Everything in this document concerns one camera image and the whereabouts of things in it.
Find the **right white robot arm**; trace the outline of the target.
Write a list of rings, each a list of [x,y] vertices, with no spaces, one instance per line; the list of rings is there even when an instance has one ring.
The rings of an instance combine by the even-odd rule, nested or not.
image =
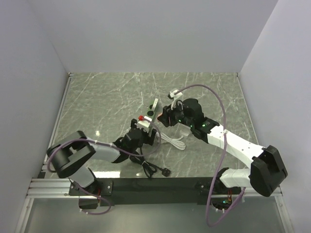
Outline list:
[[[227,130],[217,121],[204,116],[197,99],[186,99],[175,107],[164,106],[157,117],[165,127],[180,123],[207,144],[226,149],[242,161],[246,168],[222,168],[213,182],[217,193],[223,194],[233,187],[252,187],[257,193],[269,197],[288,176],[279,151],[274,146],[253,144]]]

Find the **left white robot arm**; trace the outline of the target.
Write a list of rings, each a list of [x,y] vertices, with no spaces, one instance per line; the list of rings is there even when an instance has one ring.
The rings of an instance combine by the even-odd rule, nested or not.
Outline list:
[[[89,159],[121,163],[138,155],[137,149],[144,144],[153,145],[158,127],[147,117],[132,119],[127,134],[112,143],[95,141],[83,131],[76,131],[47,149],[47,170],[59,178],[69,178],[80,186],[86,195],[100,190],[100,185],[91,169],[85,166]]]

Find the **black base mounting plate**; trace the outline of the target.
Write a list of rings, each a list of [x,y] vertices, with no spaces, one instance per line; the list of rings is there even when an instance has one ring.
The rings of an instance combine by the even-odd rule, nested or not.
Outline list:
[[[99,194],[114,205],[196,203],[205,205],[211,177],[98,178]]]

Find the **aluminium frame rail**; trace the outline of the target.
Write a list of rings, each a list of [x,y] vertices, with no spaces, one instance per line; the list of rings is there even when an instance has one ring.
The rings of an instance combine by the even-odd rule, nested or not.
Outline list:
[[[70,196],[71,183],[68,179],[32,179],[26,194],[28,199],[77,199],[79,197],[86,199],[95,199],[92,196]],[[257,193],[253,188],[246,188],[244,197],[264,197]],[[278,187],[271,197],[283,196],[281,188]]]

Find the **green power strip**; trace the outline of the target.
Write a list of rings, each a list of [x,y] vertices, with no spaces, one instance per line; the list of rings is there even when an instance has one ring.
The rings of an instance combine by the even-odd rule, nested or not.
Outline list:
[[[147,113],[146,113],[146,116],[150,117],[152,119],[152,122],[155,121],[155,118],[156,118],[156,112],[157,112],[157,109],[158,109],[158,105],[156,107],[156,109],[154,111],[152,111],[152,105],[154,103],[154,100],[151,101],[151,103],[149,104],[149,106],[147,107],[148,110],[147,110]]]

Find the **white square charger plug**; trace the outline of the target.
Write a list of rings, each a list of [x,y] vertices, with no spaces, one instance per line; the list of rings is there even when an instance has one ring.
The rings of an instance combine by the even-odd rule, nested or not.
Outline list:
[[[154,111],[154,110],[156,109],[157,103],[158,103],[158,99],[155,98],[154,103],[153,103],[153,105],[152,105],[152,111]]]

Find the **white USB power strip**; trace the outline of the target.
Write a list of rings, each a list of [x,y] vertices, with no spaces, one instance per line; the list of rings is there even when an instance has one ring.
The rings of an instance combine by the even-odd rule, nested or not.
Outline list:
[[[190,135],[190,131],[181,129],[180,134],[184,137],[188,137]]]

